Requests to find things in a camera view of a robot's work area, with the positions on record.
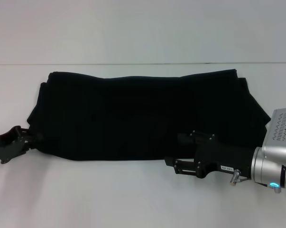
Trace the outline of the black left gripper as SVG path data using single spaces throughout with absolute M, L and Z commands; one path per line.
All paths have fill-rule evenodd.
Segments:
M 28 150 L 37 147 L 42 140 L 41 133 L 20 126 L 12 127 L 7 133 L 0 135 L 0 162 L 6 164 L 10 160 L 24 155 Z

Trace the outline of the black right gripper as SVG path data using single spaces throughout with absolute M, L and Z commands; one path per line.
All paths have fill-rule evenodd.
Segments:
M 215 134 L 196 130 L 191 133 L 179 133 L 177 135 L 179 145 L 198 145 L 194 160 L 165 157 L 166 166 L 173 167 L 175 174 L 196 176 L 200 179 L 213 171 L 232 174 L 235 170 L 239 170 L 241 176 L 250 178 L 255 149 L 226 145 L 212 140 L 214 137 Z

